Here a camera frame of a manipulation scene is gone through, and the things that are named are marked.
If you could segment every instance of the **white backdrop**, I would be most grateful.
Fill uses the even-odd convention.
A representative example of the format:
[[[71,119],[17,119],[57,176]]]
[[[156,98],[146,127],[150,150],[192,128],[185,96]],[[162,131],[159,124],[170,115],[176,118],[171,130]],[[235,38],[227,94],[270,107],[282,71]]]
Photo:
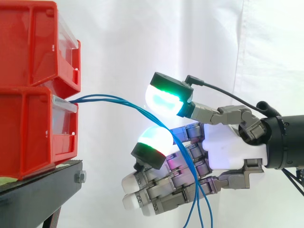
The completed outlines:
[[[303,114],[304,33],[297,10],[303,7],[286,2],[58,0],[61,15],[82,44],[82,92],[76,97],[112,94],[144,107],[146,87],[159,71],[181,80],[191,74],[253,104],[267,100],[282,114]],[[215,108],[232,102],[208,88],[197,88],[193,100]],[[171,128],[189,122],[161,119]],[[184,225],[190,205],[151,218],[141,210],[124,210],[121,180],[133,172],[130,153],[149,126],[128,107],[80,105],[77,158],[84,160],[87,181],[62,207],[59,228]],[[297,199],[300,195],[279,171],[266,171],[251,190],[209,196],[215,227],[221,228],[300,226]],[[210,227],[204,200],[201,210]],[[189,227],[199,225],[195,210]]]

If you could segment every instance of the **screw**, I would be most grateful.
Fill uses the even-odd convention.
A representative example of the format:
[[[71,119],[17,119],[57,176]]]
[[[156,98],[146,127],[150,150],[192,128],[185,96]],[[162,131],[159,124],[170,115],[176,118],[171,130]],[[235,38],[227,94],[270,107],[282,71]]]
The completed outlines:
[[[85,183],[85,181],[86,181],[86,171],[84,170],[78,171],[76,183],[81,184],[81,183]]]

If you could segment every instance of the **red storage drawer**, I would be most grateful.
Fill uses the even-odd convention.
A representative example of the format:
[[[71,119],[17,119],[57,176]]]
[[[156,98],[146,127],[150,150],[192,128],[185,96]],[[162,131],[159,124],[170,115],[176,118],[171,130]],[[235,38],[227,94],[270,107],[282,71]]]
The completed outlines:
[[[46,87],[0,87],[0,177],[19,180],[77,156],[78,106]]]
[[[80,92],[80,42],[52,1],[0,1],[0,86]]]

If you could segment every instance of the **transparent drawer front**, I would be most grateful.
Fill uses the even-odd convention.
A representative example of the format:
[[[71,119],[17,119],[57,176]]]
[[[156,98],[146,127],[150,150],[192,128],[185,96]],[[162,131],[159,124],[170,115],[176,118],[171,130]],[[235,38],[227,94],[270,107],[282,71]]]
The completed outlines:
[[[53,134],[73,134],[70,132],[70,116],[77,112],[77,106],[53,95]]]
[[[58,14],[58,41],[61,56],[72,65],[72,50],[78,49],[78,41],[73,36],[60,14]]]

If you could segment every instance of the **blue cable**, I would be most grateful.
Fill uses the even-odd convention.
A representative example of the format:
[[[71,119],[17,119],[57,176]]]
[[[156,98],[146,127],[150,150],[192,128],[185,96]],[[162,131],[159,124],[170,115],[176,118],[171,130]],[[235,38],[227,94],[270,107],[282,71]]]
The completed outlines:
[[[110,97],[112,99],[107,99],[107,98],[103,98],[103,99],[87,99],[89,97],[94,97],[94,96],[102,96],[102,97]],[[201,217],[201,212],[200,212],[200,203],[199,203],[199,192],[198,192],[198,188],[201,190],[205,200],[206,200],[206,203],[208,205],[208,208],[209,208],[209,212],[210,212],[210,218],[211,218],[211,228],[213,228],[213,216],[212,216],[212,210],[211,210],[211,206],[209,204],[209,201],[207,199],[207,196],[202,188],[202,186],[200,185],[199,181],[198,181],[198,178],[197,178],[197,175],[196,175],[196,170],[195,170],[195,167],[194,167],[194,164],[192,162],[192,159],[191,157],[189,156],[188,152],[187,152],[187,149],[185,148],[185,146],[182,144],[182,142],[173,134],[173,132],[168,129],[156,116],[154,116],[153,114],[149,113],[148,111],[142,109],[141,107],[138,107],[136,106],[135,104],[132,104],[130,102],[128,102],[127,100],[125,99],[122,99],[120,97],[117,97],[117,96],[113,96],[113,95],[104,95],[104,94],[94,94],[94,95],[86,95],[86,96],[83,96],[81,98],[78,98],[74,101],[70,101],[71,103],[86,103],[86,102],[97,102],[97,101],[106,101],[106,102],[111,102],[111,103],[117,103],[117,104],[121,104],[121,105],[125,105],[125,106],[128,106],[128,107],[132,107],[132,108],[135,108],[136,110],[138,110],[141,114],[143,114],[145,117],[147,117],[148,119],[150,119],[151,121],[153,121],[154,123],[156,123],[157,125],[161,126],[161,127],[164,127],[166,128],[168,131],[170,131],[170,133],[172,134],[182,156],[184,157],[185,161],[186,161],[186,164],[188,165],[192,175],[194,176],[194,180],[195,180],[195,197],[194,197],[194,200],[193,200],[193,204],[192,204],[192,207],[191,207],[191,210],[190,210],[190,213],[188,215],[188,219],[186,221],[186,224],[184,226],[184,228],[188,225],[188,222],[190,220],[190,217],[192,215],[192,211],[194,209],[194,205],[195,205],[195,202],[196,200],[198,201],[198,212],[199,212],[199,219],[200,219],[200,223],[201,223],[201,226],[202,228],[204,227],[203,225],[203,220],[202,220],[202,217]]]

